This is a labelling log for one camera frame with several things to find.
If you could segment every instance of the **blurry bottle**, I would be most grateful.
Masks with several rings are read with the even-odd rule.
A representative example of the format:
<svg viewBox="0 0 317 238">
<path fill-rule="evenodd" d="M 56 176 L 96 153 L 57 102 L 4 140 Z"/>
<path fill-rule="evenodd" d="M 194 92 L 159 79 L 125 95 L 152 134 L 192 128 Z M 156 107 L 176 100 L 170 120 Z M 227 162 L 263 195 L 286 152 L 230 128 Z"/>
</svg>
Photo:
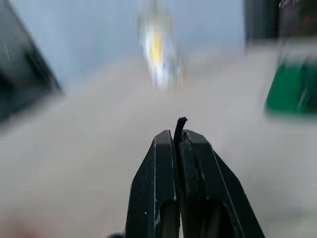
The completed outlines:
<svg viewBox="0 0 317 238">
<path fill-rule="evenodd" d="M 161 90 L 182 85 L 183 65 L 175 44 L 173 20 L 167 5 L 159 0 L 144 0 L 138 27 L 152 84 Z"/>
</svg>

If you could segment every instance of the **green object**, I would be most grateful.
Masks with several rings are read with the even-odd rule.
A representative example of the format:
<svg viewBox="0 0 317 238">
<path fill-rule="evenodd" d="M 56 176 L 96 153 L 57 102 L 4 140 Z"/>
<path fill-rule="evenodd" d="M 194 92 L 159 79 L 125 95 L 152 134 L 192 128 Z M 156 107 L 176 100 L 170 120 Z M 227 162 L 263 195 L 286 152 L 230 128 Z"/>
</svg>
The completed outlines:
<svg viewBox="0 0 317 238">
<path fill-rule="evenodd" d="M 287 114 L 317 113 L 317 64 L 282 63 L 268 93 L 266 108 Z"/>
</svg>

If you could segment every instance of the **table surface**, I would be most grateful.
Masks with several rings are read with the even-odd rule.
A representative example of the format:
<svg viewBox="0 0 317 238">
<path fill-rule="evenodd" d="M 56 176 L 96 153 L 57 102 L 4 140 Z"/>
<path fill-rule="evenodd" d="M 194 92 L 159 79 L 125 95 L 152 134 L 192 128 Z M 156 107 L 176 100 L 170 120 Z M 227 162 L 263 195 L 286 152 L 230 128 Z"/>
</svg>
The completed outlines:
<svg viewBox="0 0 317 238">
<path fill-rule="evenodd" d="M 100 69 L 1 138 L 0 210 L 47 238 L 123 231 L 153 137 L 186 116 L 239 178 L 266 237 L 315 237 L 317 126 L 264 113 L 277 57 L 274 47 L 196 53 L 169 93 L 151 87 L 141 57 Z"/>
</svg>

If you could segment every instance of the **blue wall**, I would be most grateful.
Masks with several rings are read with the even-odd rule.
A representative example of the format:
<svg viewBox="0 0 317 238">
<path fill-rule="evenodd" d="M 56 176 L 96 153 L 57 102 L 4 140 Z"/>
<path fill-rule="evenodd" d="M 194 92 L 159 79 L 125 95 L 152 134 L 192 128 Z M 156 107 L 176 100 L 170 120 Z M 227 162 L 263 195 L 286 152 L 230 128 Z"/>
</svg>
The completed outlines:
<svg viewBox="0 0 317 238">
<path fill-rule="evenodd" d="M 11 0 L 64 87 L 83 73 L 141 52 L 139 0 Z M 242 0 L 171 0 L 183 52 L 207 45 L 243 47 Z"/>
</svg>

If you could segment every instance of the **yellow label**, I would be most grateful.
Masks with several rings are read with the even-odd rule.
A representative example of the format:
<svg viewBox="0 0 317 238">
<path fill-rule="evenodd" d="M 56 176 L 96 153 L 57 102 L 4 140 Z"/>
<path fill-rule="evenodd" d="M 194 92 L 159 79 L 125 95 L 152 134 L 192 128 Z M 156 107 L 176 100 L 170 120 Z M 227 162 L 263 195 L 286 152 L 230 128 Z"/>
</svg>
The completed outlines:
<svg viewBox="0 0 317 238">
<path fill-rule="evenodd" d="M 153 63 L 162 62 L 162 34 L 154 32 L 150 40 L 150 54 Z"/>
</svg>

